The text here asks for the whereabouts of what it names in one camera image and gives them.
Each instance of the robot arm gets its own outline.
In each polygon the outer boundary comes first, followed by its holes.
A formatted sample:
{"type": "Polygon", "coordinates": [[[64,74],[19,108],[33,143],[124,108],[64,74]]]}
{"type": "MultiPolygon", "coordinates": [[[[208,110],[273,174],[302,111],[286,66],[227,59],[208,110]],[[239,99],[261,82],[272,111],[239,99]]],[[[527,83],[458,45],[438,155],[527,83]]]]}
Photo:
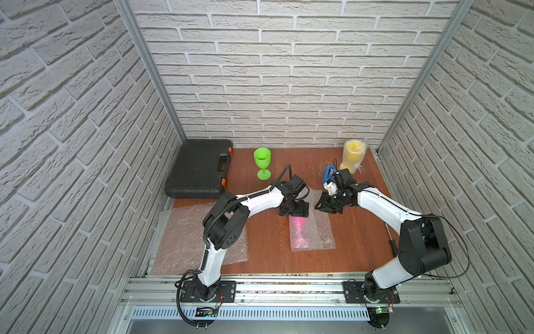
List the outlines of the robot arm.
{"type": "Polygon", "coordinates": [[[423,215],[395,202],[367,182],[356,183],[347,169],[325,183],[316,209],[342,213],[343,206],[360,206],[369,210],[399,235],[398,256],[382,267],[367,273],[365,295],[370,301],[380,299],[387,289],[451,262],[451,253],[441,220],[423,215]]]}

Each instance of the black tool case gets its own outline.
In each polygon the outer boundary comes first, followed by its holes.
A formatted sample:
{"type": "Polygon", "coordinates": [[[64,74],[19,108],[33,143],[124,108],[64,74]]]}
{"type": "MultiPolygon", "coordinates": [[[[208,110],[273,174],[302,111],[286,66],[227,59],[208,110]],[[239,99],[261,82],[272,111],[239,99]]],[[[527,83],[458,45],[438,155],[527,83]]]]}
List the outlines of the black tool case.
{"type": "Polygon", "coordinates": [[[188,139],[165,184],[171,198],[219,198],[232,159],[228,139],[188,139]]]}

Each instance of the bubble wrap sheet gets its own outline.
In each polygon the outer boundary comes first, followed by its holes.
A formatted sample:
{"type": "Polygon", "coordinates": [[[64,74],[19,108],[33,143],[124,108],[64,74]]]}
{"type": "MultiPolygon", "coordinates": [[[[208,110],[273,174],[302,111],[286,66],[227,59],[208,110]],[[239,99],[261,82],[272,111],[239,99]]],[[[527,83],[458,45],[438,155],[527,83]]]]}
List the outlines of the bubble wrap sheet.
{"type": "MultiPolygon", "coordinates": [[[[165,227],[150,276],[179,275],[188,269],[198,269],[205,244],[202,241],[202,220],[215,203],[172,209],[165,227]]],[[[223,265],[248,261],[247,231],[230,247],[223,265]]]]}
{"type": "Polygon", "coordinates": [[[289,239],[292,251],[329,250],[335,248],[328,213],[313,207],[321,198],[321,190],[311,190],[305,201],[310,203],[307,218],[289,216],[289,239]]]}

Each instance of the mounting plate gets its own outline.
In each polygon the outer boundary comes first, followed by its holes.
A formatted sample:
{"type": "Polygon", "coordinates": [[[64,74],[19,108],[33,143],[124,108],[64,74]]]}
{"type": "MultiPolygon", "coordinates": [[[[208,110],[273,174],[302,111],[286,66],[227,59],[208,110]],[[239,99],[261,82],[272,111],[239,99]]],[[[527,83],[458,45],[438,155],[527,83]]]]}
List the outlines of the mounting plate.
{"type": "MultiPolygon", "coordinates": [[[[364,299],[364,294],[361,293],[362,285],[364,284],[363,281],[348,281],[343,282],[343,290],[345,292],[345,302],[347,304],[365,304],[367,303],[368,307],[372,307],[373,304],[370,304],[368,300],[364,299]]],[[[401,302],[401,299],[399,298],[397,289],[392,286],[389,289],[388,293],[389,296],[393,296],[393,304],[398,304],[401,302]]],[[[380,299],[380,301],[377,304],[388,304],[388,300],[386,298],[380,299]]]]}
{"type": "MultiPolygon", "coordinates": [[[[235,299],[235,281],[220,281],[219,289],[223,292],[223,303],[225,302],[234,302],[235,299]]],[[[193,281],[185,281],[182,285],[182,292],[180,294],[180,302],[203,302],[201,300],[202,296],[199,294],[199,291],[195,289],[195,284],[193,281]]],[[[215,294],[215,297],[210,300],[210,303],[216,303],[221,299],[218,293],[215,294]]]]}

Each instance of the cable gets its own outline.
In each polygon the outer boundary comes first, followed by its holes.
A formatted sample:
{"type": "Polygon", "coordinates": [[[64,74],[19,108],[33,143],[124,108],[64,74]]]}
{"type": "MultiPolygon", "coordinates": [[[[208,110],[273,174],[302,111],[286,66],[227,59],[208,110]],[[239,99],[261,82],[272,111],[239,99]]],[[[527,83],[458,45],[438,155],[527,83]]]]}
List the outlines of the cable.
{"type": "MultiPolygon", "coordinates": [[[[361,191],[366,191],[366,192],[370,192],[374,195],[377,195],[379,196],[377,193],[375,192],[372,192],[372,191],[369,191],[369,190],[365,190],[365,189],[362,189],[361,191]]],[[[447,218],[445,218],[444,216],[440,216],[440,215],[431,215],[431,214],[417,214],[417,213],[413,213],[413,212],[410,212],[409,210],[406,210],[405,208],[395,204],[392,200],[389,200],[387,197],[382,197],[380,196],[380,198],[382,199],[385,199],[386,201],[390,202],[391,204],[393,204],[394,206],[398,207],[399,209],[401,209],[402,211],[404,212],[407,212],[411,215],[414,215],[414,216],[419,216],[419,217],[427,217],[427,218],[441,218],[443,219],[450,227],[451,229],[454,231],[454,233],[456,233],[458,235],[458,237],[460,237],[460,239],[462,240],[462,243],[464,244],[464,248],[466,250],[466,256],[467,256],[467,267],[466,269],[459,275],[456,275],[456,276],[438,276],[438,275],[431,275],[431,274],[422,274],[424,276],[429,276],[429,277],[435,277],[435,278],[445,278],[445,279],[451,279],[451,278],[458,278],[458,277],[461,277],[463,275],[465,275],[467,273],[467,271],[469,270],[469,267],[471,266],[471,258],[469,256],[469,248],[467,248],[467,243],[464,239],[464,237],[462,236],[462,234],[460,232],[458,232],[458,230],[451,224],[450,221],[447,220],[447,218]]]]}
{"type": "Polygon", "coordinates": [[[184,275],[182,275],[182,278],[174,283],[174,286],[176,287],[176,307],[178,308],[178,313],[180,314],[180,317],[189,325],[191,326],[195,326],[195,327],[207,327],[209,325],[211,325],[213,323],[213,320],[191,320],[189,318],[187,318],[184,314],[184,312],[182,311],[182,307],[180,306],[180,293],[182,291],[182,284],[189,280],[189,279],[192,279],[194,277],[193,276],[190,276],[190,277],[185,277],[187,276],[188,274],[200,274],[201,271],[199,270],[192,270],[192,269],[189,269],[187,270],[184,275]]]}

